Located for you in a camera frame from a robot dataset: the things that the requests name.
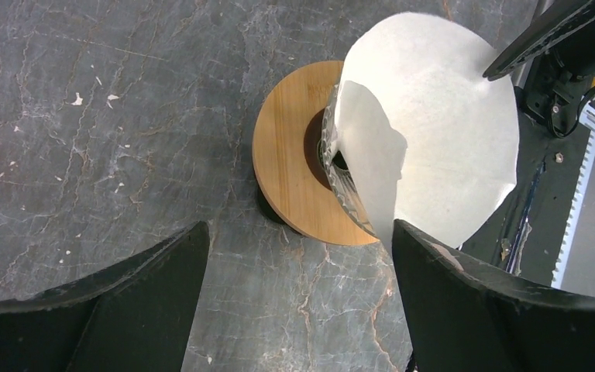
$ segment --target black cable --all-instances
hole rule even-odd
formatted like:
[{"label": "black cable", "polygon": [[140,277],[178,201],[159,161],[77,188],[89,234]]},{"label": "black cable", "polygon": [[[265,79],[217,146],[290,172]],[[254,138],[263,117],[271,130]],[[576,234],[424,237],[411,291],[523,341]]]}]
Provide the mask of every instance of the black cable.
[{"label": "black cable", "polygon": [[573,123],[573,126],[571,127],[571,129],[569,129],[566,132],[561,132],[553,125],[552,120],[549,120],[549,125],[548,125],[549,132],[556,138],[565,138],[565,137],[569,136],[571,133],[573,133],[573,131],[576,130],[576,127],[578,127],[578,123],[580,121],[580,114],[583,113],[583,108],[594,97],[595,97],[595,85],[592,88],[590,88],[587,91],[587,93],[585,93],[585,96],[580,101],[580,104],[578,105],[578,111],[576,112],[576,121]]}]

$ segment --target round wooden disc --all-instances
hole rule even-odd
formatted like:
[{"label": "round wooden disc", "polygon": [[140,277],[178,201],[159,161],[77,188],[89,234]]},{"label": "round wooden disc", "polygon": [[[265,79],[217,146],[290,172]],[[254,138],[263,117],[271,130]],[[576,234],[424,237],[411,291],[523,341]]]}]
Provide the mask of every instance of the round wooden disc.
[{"label": "round wooden disc", "polygon": [[309,123],[327,104],[342,68],[342,61],[317,62],[280,81],[256,120],[252,154],[261,191],[290,227],[326,243],[354,246],[377,239],[361,230],[316,179],[304,144]]}]

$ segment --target white paper filter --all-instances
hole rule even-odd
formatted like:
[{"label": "white paper filter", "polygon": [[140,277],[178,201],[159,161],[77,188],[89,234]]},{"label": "white paper filter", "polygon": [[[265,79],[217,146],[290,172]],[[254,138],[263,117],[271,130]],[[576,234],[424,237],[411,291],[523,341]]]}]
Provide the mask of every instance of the white paper filter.
[{"label": "white paper filter", "polygon": [[516,185],[512,83],[482,77],[496,56],[472,31],[418,13],[377,23],[348,52],[335,146],[386,248],[394,219],[457,247]]}]

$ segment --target marble tabletop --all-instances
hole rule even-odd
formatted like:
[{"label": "marble tabletop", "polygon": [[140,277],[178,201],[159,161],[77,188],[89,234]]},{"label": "marble tabletop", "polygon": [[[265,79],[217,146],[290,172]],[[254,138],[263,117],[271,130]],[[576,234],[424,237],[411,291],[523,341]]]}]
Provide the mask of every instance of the marble tabletop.
[{"label": "marble tabletop", "polygon": [[501,49],[535,0],[0,1],[0,300],[27,299],[197,221],[212,246],[185,370],[404,370],[379,245],[315,242],[256,208],[270,89],[403,11]]}]

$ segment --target white strip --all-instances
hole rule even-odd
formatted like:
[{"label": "white strip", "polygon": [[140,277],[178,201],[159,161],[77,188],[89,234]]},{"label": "white strip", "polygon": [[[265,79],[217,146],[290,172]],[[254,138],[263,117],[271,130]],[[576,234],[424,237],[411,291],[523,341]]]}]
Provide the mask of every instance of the white strip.
[{"label": "white strip", "polygon": [[562,287],[562,280],[566,270],[566,264],[571,253],[571,246],[573,244],[573,236],[576,233],[576,225],[580,217],[580,209],[583,207],[583,199],[587,191],[587,184],[590,181],[592,173],[592,166],[594,165],[595,157],[595,109],[589,104],[585,106],[583,112],[580,114],[580,123],[591,130],[590,139],[587,141],[587,148],[585,149],[585,157],[583,164],[580,166],[580,175],[576,183],[576,192],[573,195],[571,202],[571,210],[569,211],[569,218],[566,220],[566,229],[564,237],[562,238],[562,246],[558,260],[555,263],[553,270],[553,281],[551,287],[560,289]]}]

